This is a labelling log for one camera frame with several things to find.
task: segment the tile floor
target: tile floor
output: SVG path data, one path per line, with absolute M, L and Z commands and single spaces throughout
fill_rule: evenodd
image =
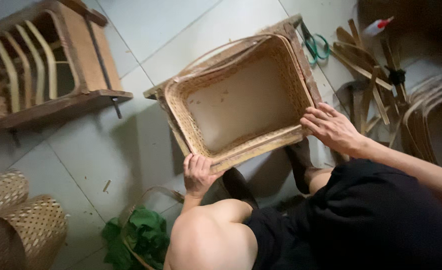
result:
M 35 0 L 0 0 L 0 18 Z M 0 171 L 20 169 L 30 183 L 30 196 L 49 193 L 70 214 L 66 245 L 53 270 L 111 269 L 100 236 L 104 223 L 136 202 L 149 187 L 162 185 L 185 192 L 181 150 L 170 132 L 165 114 L 143 91 L 176 74 L 213 47 L 254 34 L 265 26 L 301 13 L 313 33 L 333 41 L 338 26 L 348 29 L 355 17 L 356 0 L 85 0 L 106 15 L 105 33 L 125 91 L 134 99 L 123 103 L 123 119 L 113 108 L 88 114 L 64 125 L 21 132 L 16 147 L 8 134 L 0 135 Z M 406 86 L 442 72 L 429 59 L 403 62 Z M 353 80 L 334 57 L 314 67 L 323 99 L 339 105 L 333 89 Z M 310 138 L 317 164 L 332 164 L 325 148 Z M 249 181 L 261 206 L 273 205 L 298 194 L 282 149 L 243 163 L 238 169 Z M 103 188 L 108 180 L 108 192 Z M 219 183 L 205 204 L 227 198 Z M 158 192 L 143 198 L 172 227 L 182 204 Z

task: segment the cylindrical woven basket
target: cylindrical woven basket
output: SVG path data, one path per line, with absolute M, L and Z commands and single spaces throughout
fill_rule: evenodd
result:
M 29 183 L 20 171 L 0 173 L 0 211 L 26 201 L 28 191 Z
M 67 219 L 59 203 L 39 195 L 0 212 L 17 231 L 26 253 L 27 269 L 49 269 L 67 235 Z
M 261 34 L 236 40 L 224 46 L 239 41 L 252 42 L 252 46 L 237 57 L 231 58 L 227 63 L 223 63 L 223 65 L 210 67 L 201 71 L 195 70 L 192 71 L 192 73 L 185 74 L 185 71 L 193 65 L 193 62 L 182 70 L 179 73 L 180 75 L 175 76 L 165 89 L 166 102 L 175 117 L 174 124 L 179 126 L 183 140 L 189 150 L 194 154 L 199 153 L 206 157 L 211 157 L 213 164 L 281 138 L 293 130 L 301 129 L 299 119 L 302 118 L 304 110 L 307 107 L 313 106 L 313 101 L 307 91 L 294 51 L 284 36 Z M 229 78 L 240 69 L 264 57 L 270 57 L 276 63 L 278 74 L 281 77 L 281 83 L 287 92 L 289 102 L 294 108 L 295 112 L 293 112 L 293 114 L 295 117 L 290 120 L 289 124 L 281 128 L 276 127 L 275 129 L 270 129 L 267 127 L 266 130 L 262 132 L 249 134 L 234 140 L 220 151 L 211 151 L 206 147 L 203 134 L 189 111 L 188 96 L 201 88 L 208 87 L 213 83 L 218 83 Z

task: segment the basket handle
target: basket handle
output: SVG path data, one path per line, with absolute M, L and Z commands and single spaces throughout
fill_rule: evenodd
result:
M 200 57 L 194 59 L 194 60 L 193 60 L 191 63 L 189 63 L 185 68 L 183 68 L 183 69 L 178 73 L 178 75 L 176 75 L 175 77 L 173 77 L 173 80 L 174 80 L 175 82 L 180 82 L 180 81 L 182 81 L 183 79 L 190 78 L 190 77 L 195 77 L 195 76 L 200 75 L 202 72 L 206 71 L 206 69 L 199 70 L 199 71 L 196 71 L 196 72 L 193 72 L 193 73 L 190 73 L 190 74 L 187 74 L 187 75 L 183 75 L 183 76 L 181 76 L 181 74 L 182 74 L 183 72 L 185 72 L 186 70 L 188 70 L 189 68 L 191 68 L 192 66 L 194 66 L 194 65 L 195 65 L 197 62 L 199 62 L 201 59 L 205 58 L 207 55 L 209 55 L 209 54 L 211 54 L 211 53 L 213 53 L 213 52 L 215 52 L 215 51 L 217 51 L 217 50 L 219 50 L 219 49 L 222 49 L 222 48 L 224 48 L 224 47 L 226 47 L 226 46 L 229 46 L 229 45 L 234 44 L 234 43 L 238 43 L 238 42 L 243 41 L 243 40 L 252 40 L 252 39 L 258 39 L 258 38 L 265 38 L 265 39 L 255 40 L 251 46 L 249 46 L 248 48 L 246 48 L 247 51 L 243 52 L 242 55 L 240 55 L 238 58 L 236 58 L 236 59 L 230 61 L 229 63 L 226 63 L 226 64 L 224 64 L 224 65 L 222 65 L 222 66 L 220 66 L 220 67 L 217 67 L 217 68 L 214 69 L 214 70 L 223 69 L 224 67 L 226 67 L 227 65 L 232 64 L 233 62 L 237 62 L 237 61 L 241 60 L 242 58 L 244 58 L 244 56 L 246 56 L 247 54 L 249 54 L 249 53 L 250 53 L 255 47 L 257 47 L 262 41 L 264 41 L 264 40 L 266 40 L 266 39 L 268 39 L 268 38 L 270 38 L 270 37 L 278 37 L 278 36 L 279 36 L 279 35 L 277 35 L 277 34 L 270 34 L 270 33 L 266 33 L 266 34 L 257 34 L 257 35 L 252 35 L 252 36 L 243 37 L 243 38 L 240 38 L 240 39 L 237 39 L 237 40 L 233 40 L 233 41 L 230 41 L 230 42 L 228 42 L 228 43 L 226 43 L 226 44 L 223 44 L 223 45 L 221 45 L 221 46 L 218 46 L 218 47 L 216 47 L 216 48 L 214 48 L 214 49 L 212 49 L 212 50 L 210 50 L 210 51 L 204 53 L 204 54 L 201 55 Z

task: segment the glue bottle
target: glue bottle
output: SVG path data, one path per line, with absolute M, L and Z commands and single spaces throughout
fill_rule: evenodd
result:
M 394 20 L 394 17 L 391 17 L 386 20 L 383 20 L 383 19 L 377 20 L 377 21 L 373 22 L 371 25 L 369 25 L 368 27 L 366 27 L 366 29 L 364 29 L 364 31 L 362 33 L 366 36 L 373 37 L 373 36 L 383 32 L 386 25 L 388 25 L 392 20 Z

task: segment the green cloth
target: green cloth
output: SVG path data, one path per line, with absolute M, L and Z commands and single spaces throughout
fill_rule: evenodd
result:
M 158 213 L 138 206 L 124 227 L 120 226 L 118 218 L 112 218 L 104 226 L 102 236 L 108 242 L 104 262 L 112 264 L 114 270 L 145 269 L 129 252 L 123 239 L 151 267 L 163 268 L 169 236 L 166 233 L 166 220 Z

